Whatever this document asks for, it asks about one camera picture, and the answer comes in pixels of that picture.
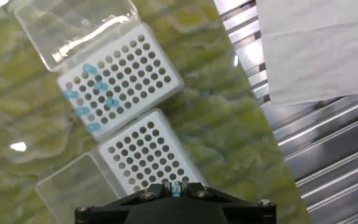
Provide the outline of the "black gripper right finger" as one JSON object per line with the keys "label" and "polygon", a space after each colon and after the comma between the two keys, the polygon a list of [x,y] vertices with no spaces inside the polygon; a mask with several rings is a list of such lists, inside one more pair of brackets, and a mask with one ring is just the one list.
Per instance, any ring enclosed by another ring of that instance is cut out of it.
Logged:
{"label": "black gripper right finger", "polygon": [[277,206],[271,200],[246,201],[222,191],[204,187],[201,183],[188,183],[183,187],[183,196],[200,200],[220,209],[222,214],[207,211],[224,218],[226,223],[276,224]]}

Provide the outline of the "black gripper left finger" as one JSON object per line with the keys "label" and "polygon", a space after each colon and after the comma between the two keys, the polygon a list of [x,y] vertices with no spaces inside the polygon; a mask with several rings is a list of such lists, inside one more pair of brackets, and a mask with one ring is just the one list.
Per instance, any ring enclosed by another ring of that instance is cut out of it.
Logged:
{"label": "black gripper left finger", "polygon": [[75,208],[75,224],[125,223],[129,212],[148,202],[168,197],[170,189],[165,184],[152,184],[124,198],[101,207],[80,206]]}

